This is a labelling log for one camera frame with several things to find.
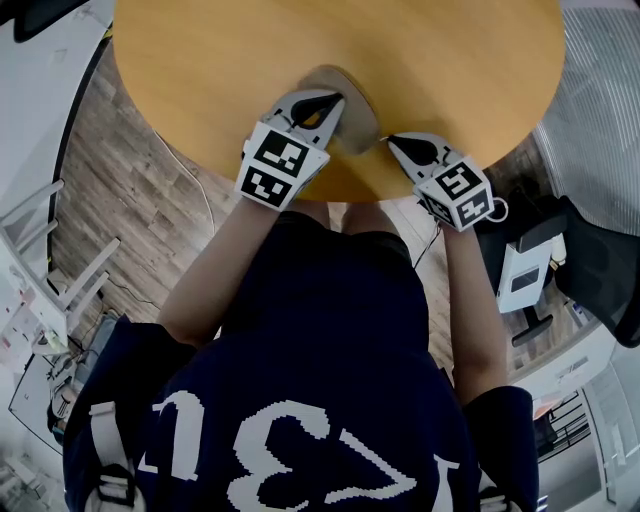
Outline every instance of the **person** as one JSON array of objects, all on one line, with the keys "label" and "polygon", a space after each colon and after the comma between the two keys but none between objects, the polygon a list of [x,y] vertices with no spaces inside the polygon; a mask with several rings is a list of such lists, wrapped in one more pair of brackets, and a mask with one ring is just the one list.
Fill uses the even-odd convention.
[{"label": "person", "polygon": [[67,425],[69,508],[100,484],[90,411],[113,402],[147,510],[536,510],[531,396],[507,386],[473,229],[443,232],[454,386],[379,205],[338,233],[326,204],[242,198],[157,323],[116,326]]}]

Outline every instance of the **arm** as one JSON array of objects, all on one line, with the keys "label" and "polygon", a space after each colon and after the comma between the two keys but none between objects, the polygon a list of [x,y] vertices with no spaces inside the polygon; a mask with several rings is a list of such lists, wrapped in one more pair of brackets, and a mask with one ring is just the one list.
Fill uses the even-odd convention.
[{"label": "arm", "polygon": [[473,229],[443,226],[449,267],[451,344],[458,400],[507,384],[507,334]]},{"label": "arm", "polygon": [[169,294],[158,323],[180,343],[211,341],[279,212],[242,198]]}]

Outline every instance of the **navy blue t-shirt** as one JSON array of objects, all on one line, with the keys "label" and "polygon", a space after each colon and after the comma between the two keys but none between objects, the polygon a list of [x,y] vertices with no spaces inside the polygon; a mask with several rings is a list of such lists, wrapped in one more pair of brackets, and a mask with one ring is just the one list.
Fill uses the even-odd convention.
[{"label": "navy blue t-shirt", "polygon": [[[337,275],[326,252],[298,271],[259,255],[269,272],[250,271],[223,336],[197,352],[120,321],[65,433],[69,508],[97,486],[89,409],[115,401],[148,510],[474,511],[488,476],[485,493],[534,511],[530,395],[502,387],[461,408],[427,351],[413,270],[353,250]],[[297,277],[276,286],[280,260]]]}]

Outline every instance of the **backpack strap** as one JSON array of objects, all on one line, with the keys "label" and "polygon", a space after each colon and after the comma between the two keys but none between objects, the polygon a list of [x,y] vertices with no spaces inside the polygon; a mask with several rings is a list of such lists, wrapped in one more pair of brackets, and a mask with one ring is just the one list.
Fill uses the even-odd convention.
[{"label": "backpack strap", "polygon": [[102,465],[100,483],[85,510],[145,510],[142,494],[135,485],[133,466],[129,464],[116,423],[115,402],[91,406],[91,436]]}]

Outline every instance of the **round wooden table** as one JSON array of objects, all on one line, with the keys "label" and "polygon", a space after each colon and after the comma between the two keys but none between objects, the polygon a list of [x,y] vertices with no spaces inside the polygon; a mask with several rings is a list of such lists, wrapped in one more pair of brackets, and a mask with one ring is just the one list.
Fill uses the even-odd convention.
[{"label": "round wooden table", "polygon": [[[230,179],[256,121],[318,66],[350,76],[382,135],[433,132],[488,166],[535,127],[564,62],[557,0],[119,0],[114,41],[151,126]],[[327,151],[301,197],[411,194],[386,144]]]}]

